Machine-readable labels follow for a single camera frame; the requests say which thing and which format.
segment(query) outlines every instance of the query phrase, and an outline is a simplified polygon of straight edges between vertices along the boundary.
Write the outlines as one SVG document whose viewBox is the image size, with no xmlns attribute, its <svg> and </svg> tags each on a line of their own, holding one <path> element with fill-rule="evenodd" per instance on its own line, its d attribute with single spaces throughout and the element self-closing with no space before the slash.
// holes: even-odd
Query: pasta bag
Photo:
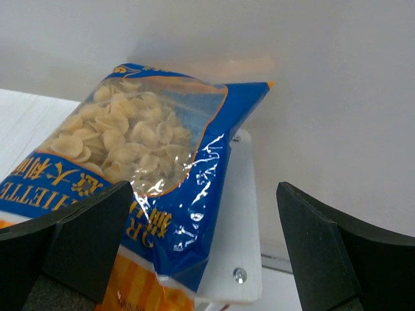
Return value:
<svg viewBox="0 0 415 311">
<path fill-rule="evenodd" d="M 130 63 L 116 67 L 0 183 L 0 227 L 128 180 L 134 199 L 97 311 L 192 310 L 230 139 L 270 87 L 209 84 Z"/>
</svg>

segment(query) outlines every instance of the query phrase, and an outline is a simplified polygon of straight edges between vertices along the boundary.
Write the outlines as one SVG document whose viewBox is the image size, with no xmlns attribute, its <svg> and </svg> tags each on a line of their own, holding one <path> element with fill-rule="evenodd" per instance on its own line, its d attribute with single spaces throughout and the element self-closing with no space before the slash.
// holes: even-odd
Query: orecchiette pasta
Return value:
<svg viewBox="0 0 415 311">
<path fill-rule="evenodd" d="M 171 100 L 140 82 L 101 85 L 93 101 L 68 117 L 39 149 L 62 154 L 112 182 L 130 180 L 138 193 L 177 185 L 189 169 L 191 131 Z"/>
</svg>

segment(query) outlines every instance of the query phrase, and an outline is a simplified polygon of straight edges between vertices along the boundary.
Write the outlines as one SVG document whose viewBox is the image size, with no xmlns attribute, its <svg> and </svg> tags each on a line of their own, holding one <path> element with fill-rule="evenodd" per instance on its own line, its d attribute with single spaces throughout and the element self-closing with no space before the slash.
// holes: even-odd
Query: white wall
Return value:
<svg viewBox="0 0 415 311">
<path fill-rule="evenodd" d="M 2 1 L 0 87 L 82 100 L 125 61 L 275 80 L 244 125 L 262 241 L 283 249 L 283 180 L 415 235 L 414 16 L 409 0 Z"/>
</svg>

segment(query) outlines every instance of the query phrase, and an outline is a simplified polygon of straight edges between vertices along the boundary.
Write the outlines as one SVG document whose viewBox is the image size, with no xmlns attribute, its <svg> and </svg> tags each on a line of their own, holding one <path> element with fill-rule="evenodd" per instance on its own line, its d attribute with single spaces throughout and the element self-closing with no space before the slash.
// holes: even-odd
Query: white surface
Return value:
<svg viewBox="0 0 415 311">
<path fill-rule="evenodd" d="M 231 306 L 229 311 L 302 311 L 294 276 L 263 269 L 264 292 L 252 306 Z"/>
<path fill-rule="evenodd" d="M 0 180 L 72 112 L 78 102 L 0 90 Z M 200 301 L 247 303 L 262 291 L 261 255 L 252 143 L 246 131 L 232 143 L 211 255 L 198 291 Z M 244 268 L 240 285 L 233 270 Z"/>
<path fill-rule="evenodd" d="M 415 236 L 415 1 L 3 1 L 0 87 L 82 100 L 125 61 L 276 81 L 244 127 L 261 242 L 279 181 Z"/>
</svg>

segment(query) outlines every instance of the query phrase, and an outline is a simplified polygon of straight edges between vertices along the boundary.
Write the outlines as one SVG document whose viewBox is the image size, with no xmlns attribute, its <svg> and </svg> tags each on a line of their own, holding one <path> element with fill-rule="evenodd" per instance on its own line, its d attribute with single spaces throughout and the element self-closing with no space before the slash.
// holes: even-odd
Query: pasta shell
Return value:
<svg viewBox="0 0 415 311">
<path fill-rule="evenodd" d="M 46 139 L 41 145 L 39 145 L 38 149 L 49 150 L 54 140 L 55 138 Z"/>
<path fill-rule="evenodd" d="M 150 126 L 143 126 L 143 128 L 141 129 L 141 138 L 147 147 L 151 149 L 156 149 L 158 147 L 157 134 L 154 133 Z"/>
<path fill-rule="evenodd" d="M 161 121 L 163 118 L 163 110 L 160 107 L 151 107 L 141 112 L 141 116 L 149 122 Z"/>
<path fill-rule="evenodd" d="M 140 110 L 131 101 L 125 102 L 123 108 L 128 118 L 136 118 L 140 115 Z"/>
<path fill-rule="evenodd" d="M 128 167 L 120 162 L 113 162 L 110 167 L 104 169 L 104 175 L 112 182 L 128 179 Z"/>
<path fill-rule="evenodd" d="M 53 151 L 73 159 L 81 154 L 83 148 L 82 140 L 77 136 L 70 135 L 63 135 L 55 139 L 51 144 Z"/>
<path fill-rule="evenodd" d="M 147 180 L 138 180 L 133 184 L 134 191 L 143 194 L 148 192 L 153 187 L 153 183 Z"/>
<path fill-rule="evenodd" d="M 155 155 L 146 154 L 141 158 L 138 166 L 143 173 L 153 172 L 158 166 L 158 158 Z"/>
<path fill-rule="evenodd" d="M 173 171 L 173 161 L 169 157 L 161 157 L 158 161 L 164 175 L 169 177 Z"/>
<path fill-rule="evenodd" d="M 140 110 L 130 102 L 124 94 L 115 94 L 111 99 L 111 111 L 123 114 L 128 119 L 136 118 L 140 114 Z"/>
<path fill-rule="evenodd" d="M 163 178 L 162 178 L 162 170 L 160 167 L 157 167 L 155 170 L 153 170 L 152 172 L 146 172 L 143 173 L 143 175 L 145 175 L 145 179 L 147 180 L 151 180 L 154 182 L 154 186 L 155 189 L 160 189 L 160 191 L 163 188 Z"/>
<path fill-rule="evenodd" d="M 102 152 L 102 149 L 92 146 L 88 148 L 91 150 L 91 157 L 89 158 L 89 162 L 93 162 L 96 165 L 100 165 L 104 160 L 104 154 Z"/>
<path fill-rule="evenodd" d="M 164 121 L 161 121 L 157 125 L 156 134 L 159 142 L 163 144 L 168 144 L 173 139 L 173 130 L 171 127 Z"/>
<path fill-rule="evenodd" d="M 71 136 L 71 135 L 72 135 L 71 132 L 60 132 L 58 137 L 61 138 L 62 136 Z"/>
<path fill-rule="evenodd" d="M 94 172 L 94 173 L 98 173 L 98 174 L 101 174 L 102 175 L 102 170 L 101 170 L 101 168 L 98 166 L 98 165 L 96 165 L 96 164 L 94 164 L 94 163 L 92 163 L 92 162 L 87 162 L 87 163 L 84 163 L 83 164 L 83 166 L 85 167 L 85 168 L 87 168 L 88 170 L 91 170 L 92 172 Z"/>
<path fill-rule="evenodd" d="M 180 126 L 181 122 L 180 119 L 177 117 L 175 112 L 170 113 L 170 115 L 167 117 L 166 122 L 171 126 Z"/>
<path fill-rule="evenodd" d="M 118 129 L 123 134 L 130 127 L 128 119 L 122 113 L 118 112 L 111 112 L 103 117 L 96 117 L 95 124 L 101 132 Z"/>
<path fill-rule="evenodd" d="M 80 115 L 72 115 L 61 124 L 60 129 L 62 131 L 73 132 L 84 125 L 84 121 Z"/>
<path fill-rule="evenodd" d="M 79 114 L 84 120 L 93 120 L 95 117 L 104 115 L 104 109 L 98 104 L 86 104 L 79 110 Z"/>
<path fill-rule="evenodd" d="M 78 155 L 76 160 L 78 162 L 83 163 L 83 162 L 88 161 L 90 157 L 91 157 L 91 150 L 87 146 L 84 146 L 82 149 L 82 152 L 80 153 L 80 155 Z"/>
<path fill-rule="evenodd" d="M 150 104 L 145 102 L 141 97 L 134 97 L 130 102 L 138 109 L 146 109 L 150 107 Z"/>
<path fill-rule="evenodd" d="M 175 187 L 179 183 L 180 179 L 165 179 L 164 190 L 169 190 Z"/>
<path fill-rule="evenodd" d="M 96 131 L 91 130 L 90 128 L 80 128 L 79 130 L 75 130 L 73 135 L 78 136 L 82 139 L 82 141 L 87 141 L 88 139 L 93 139 L 99 136 Z"/>
<path fill-rule="evenodd" d="M 108 86 L 100 86 L 98 90 L 93 94 L 93 99 L 95 102 L 103 102 L 110 99 L 111 91 Z"/>
<path fill-rule="evenodd" d="M 144 121 L 139 121 L 137 124 L 133 127 L 129 138 L 133 142 L 141 141 L 141 133 L 143 130 L 143 126 L 145 125 Z"/>
<path fill-rule="evenodd" d="M 101 138 L 99 137 L 84 140 L 84 145 L 88 147 L 95 147 L 100 150 L 104 149 L 104 144 L 102 143 Z"/>
<path fill-rule="evenodd" d="M 161 148 L 152 150 L 152 153 L 156 156 L 163 157 L 166 153 L 166 146 L 162 146 Z"/>
<path fill-rule="evenodd" d="M 182 163 L 175 163 L 173 165 L 173 174 L 177 180 L 181 180 L 183 175 L 189 171 L 189 166 L 183 165 Z"/>
<path fill-rule="evenodd" d="M 104 160 L 104 162 L 101 165 L 101 170 L 105 170 L 106 168 L 111 166 L 111 161 L 108 160 L 108 157 Z"/>
<path fill-rule="evenodd" d="M 126 115 L 126 111 L 122 107 L 122 105 L 119 102 L 115 102 L 113 104 L 110 104 L 110 112 L 118 112 L 122 115 Z"/>
<path fill-rule="evenodd" d="M 179 145 L 179 144 L 169 144 L 166 146 L 166 153 L 167 155 L 172 158 L 175 159 L 177 155 L 179 154 L 185 154 L 185 153 L 189 153 L 189 149 L 188 147 Z"/>
<path fill-rule="evenodd" d="M 118 161 L 120 163 L 132 163 L 136 159 L 142 158 L 149 154 L 150 150 L 138 143 L 117 144 L 108 153 L 109 161 Z"/>
<path fill-rule="evenodd" d="M 176 157 L 176 161 L 179 163 L 185 163 L 188 165 L 191 162 L 192 153 L 188 150 L 186 152 L 183 152 L 181 154 L 178 154 Z"/>
<path fill-rule="evenodd" d="M 189 143 L 191 140 L 191 132 L 182 126 L 177 126 L 172 129 L 173 140 L 179 144 Z"/>
<path fill-rule="evenodd" d="M 117 130 L 106 130 L 102 134 L 102 141 L 104 142 L 105 149 L 110 151 L 112 147 L 117 144 L 124 144 L 125 138 L 124 135 Z"/>
<path fill-rule="evenodd" d="M 85 124 L 85 128 L 87 128 L 89 130 L 92 129 L 92 130 L 96 131 L 97 133 L 102 133 L 100 127 L 95 122 L 87 121 L 86 124 Z"/>
<path fill-rule="evenodd" d="M 116 93 L 111 97 L 111 105 L 113 104 L 122 104 L 123 102 L 128 102 L 128 99 L 125 97 L 124 93 Z"/>
<path fill-rule="evenodd" d="M 105 107 L 102 108 L 104 115 L 107 115 L 110 113 L 110 108 L 111 108 L 110 105 L 106 105 Z"/>
<path fill-rule="evenodd" d="M 116 87 L 114 85 L 109 85 L 108 87 L 110 88 L 111 95 L 122 93 L 121 88 L 119 87 Z"/>
<path fill-rule="evenodd" d="M 173 112 L 173 108 L 170 106 L 164 106 L 163 107 L 163 114 L 168 117 L 172 112 Z"/>
<path fill-rule="evenodd" d="M 143 92 L 140 93 L 141 98 L 147 103 L 147 105 L 152 107 L 161 107 L 161 102 L 158 99 L 158 96 L 153 92 Z"/>
<path fill-rule="evenodd" d="M 137 167 L 135 167 L 134 172 L 132 173 L 132 181 L 138 181 L 140 180 L 142 177 L 142 173 L 140 173 L 140 171 L 137 169 Z"/>
<path fill-rule="evenodd" d="M 127 92 L 136 92 L 141 87 L 141 82 L 138 81 L 135 81 L 135 83 L 131 83 L 129 81 L 122 80 L 119 83 Z"/>
</svg>

